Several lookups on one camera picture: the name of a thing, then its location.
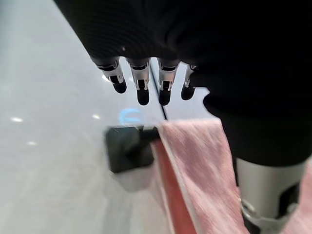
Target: black object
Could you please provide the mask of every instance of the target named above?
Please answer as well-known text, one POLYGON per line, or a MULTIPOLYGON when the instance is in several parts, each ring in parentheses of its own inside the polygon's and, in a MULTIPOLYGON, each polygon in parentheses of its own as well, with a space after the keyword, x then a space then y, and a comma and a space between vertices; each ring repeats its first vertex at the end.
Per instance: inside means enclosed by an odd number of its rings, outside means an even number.
POLYGON ((123 79, 122 83, 115 83, 113 84, 113 86, 116 92, 120 94, 123 94, 127 90, 127 84, 126 84, 125 79, 123 79))
POLYGON ((185 101, 190 100, 195 92, 195 88, 190 86, 189 87, 182 87, 182 91, 181 91, 181 98, 185 101))
POLYGON ((137 101, 142 105, 145 106, 148 104, 148 102, 150 101, 150 95, 147 90, 144 90, 144 88, 142 88, 141 90, 137 90, 137 101))
POLYGON ((242 216, 243 216, 244 225, 250 234, 260 234, 261 233, 261 230, 259 227, 257 227, 253 223, 251 223, 243 214, 242 214, 242 216))
POLYGON ((159 97, 158 97, 159 104, 162 106, 168 105, 168 103, 170 101, 170 95, 171 95, 171 91, 160 90, 159 91, 159 97))
POLYGON ((115 127, 104 134, 113 173, 147 167, 154 161, 149 144, 159 139, 156 127, 115 127))

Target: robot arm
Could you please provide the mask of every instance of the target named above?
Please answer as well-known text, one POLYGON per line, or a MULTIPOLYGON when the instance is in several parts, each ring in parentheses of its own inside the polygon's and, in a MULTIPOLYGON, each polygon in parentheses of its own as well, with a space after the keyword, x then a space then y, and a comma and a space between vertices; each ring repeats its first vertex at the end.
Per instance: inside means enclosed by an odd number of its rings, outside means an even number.
POLYGON ((150 57, 167 104, 178 62, 191 64, 181 96, 207 87, 233 156, 251 234, 278 234, 294 212, 312 152, 312 21, 308 2, 55 0, 119 93, 127 58, 138 101, 148 103, 150 57))

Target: pink cloth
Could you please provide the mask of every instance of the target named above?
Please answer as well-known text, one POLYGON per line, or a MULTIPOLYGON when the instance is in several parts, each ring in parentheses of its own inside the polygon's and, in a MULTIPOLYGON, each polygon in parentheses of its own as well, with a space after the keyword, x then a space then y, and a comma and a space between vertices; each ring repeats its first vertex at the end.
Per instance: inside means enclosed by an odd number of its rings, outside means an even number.
MULTIPOLYGON (((184 205, 197 233, 248 234, 240 212, 229 145, 219 120, 163 124, 160 135, 175 172, 184 205)), ((166 190, 167 199, 174 191, 166 190)), ((309 163, 301 188, 301 201, 283 234, 312 233, 312 166, 309 163)))

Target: glass surface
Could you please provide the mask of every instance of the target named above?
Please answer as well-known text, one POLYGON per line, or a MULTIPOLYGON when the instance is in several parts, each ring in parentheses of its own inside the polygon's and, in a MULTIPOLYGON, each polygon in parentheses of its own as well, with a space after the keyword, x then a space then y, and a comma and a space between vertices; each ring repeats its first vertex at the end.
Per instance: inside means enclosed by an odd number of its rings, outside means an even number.
POLYGON ((113 175, 102 132, 163 121, 114 91, 51 0, 0 3, 0 233, 168 234, 156 168, 113 175))

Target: reflective floor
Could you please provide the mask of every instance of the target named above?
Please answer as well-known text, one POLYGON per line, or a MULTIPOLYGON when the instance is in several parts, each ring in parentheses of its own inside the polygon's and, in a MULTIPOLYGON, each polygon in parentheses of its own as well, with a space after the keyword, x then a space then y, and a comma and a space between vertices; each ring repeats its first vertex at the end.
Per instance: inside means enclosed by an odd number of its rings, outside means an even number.
MULTIPOLYGON (((169 234, 157 168, 112 175, 102 140, 163 121, 152 82, 140 106, 122 59, 117 94, 52 0, 0 1, 0 53, 0 234, 169 234)), ((181 106, 184 72, 168 119, 210 117, 205 90, 181 106)))

